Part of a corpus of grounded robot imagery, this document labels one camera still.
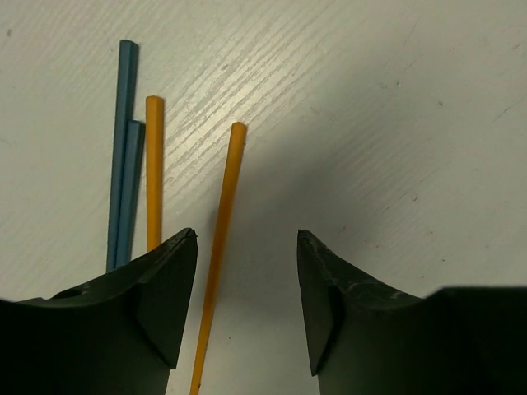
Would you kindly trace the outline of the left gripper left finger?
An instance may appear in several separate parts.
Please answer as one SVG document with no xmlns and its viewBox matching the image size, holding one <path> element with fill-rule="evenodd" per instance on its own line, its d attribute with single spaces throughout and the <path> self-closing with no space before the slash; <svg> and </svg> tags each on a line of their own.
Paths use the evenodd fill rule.
<svg viewBox="0 0 527 395">
<path fill-rule="evenodd" d="M 190 228 L 49 299 L 1 303 L 4 394 L 163 394 L 197 266 Z"/>
</svg>

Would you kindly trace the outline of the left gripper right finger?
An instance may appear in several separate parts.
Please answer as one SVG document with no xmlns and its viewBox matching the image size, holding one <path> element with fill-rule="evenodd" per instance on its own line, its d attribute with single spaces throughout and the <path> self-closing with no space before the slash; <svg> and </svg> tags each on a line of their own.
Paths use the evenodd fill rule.
<svg viewBox="0 0 527 395">
<path fill-rule="evenodd" d="M 311 232 L 296 260 L 310 370 L 323 394 L 523 394 L 526 289 L 446 287 L 418 298 Z"/>
</svg>

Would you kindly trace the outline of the yellow chopstick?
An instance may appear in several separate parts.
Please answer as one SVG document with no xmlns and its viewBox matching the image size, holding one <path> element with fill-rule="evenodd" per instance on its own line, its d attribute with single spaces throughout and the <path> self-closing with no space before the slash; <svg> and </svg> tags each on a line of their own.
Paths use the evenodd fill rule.
<svg viewBox="0 0 527 395">
<path fill-rule="evenodd" d="M 221 274 L 222 259 L 231 223 L 231 213 L 235 201 L 236 188 L 240 177 L 246 134 L 247 126 L 242 122 L 236 122 L 231 125 L 230 140 L 226 155 L 226 166 L 222 180 L 222 190 L 217 210 L 217 220 L 209 262 L 208 278 L 203 298 L 203 311 L 198 333 L 193 373 L 190 382 L 190 395 L 198 395 L 201 386 L 208 340 L 217 300 L 217 288 Z"/>
<path fill-rule="evenodd" d="M 163 175 L 163 113 L 164 101 L 150 95 L 146 98 L 146 205 L 147 250 L 161 243 L 162 175 Z"/>
</svg>

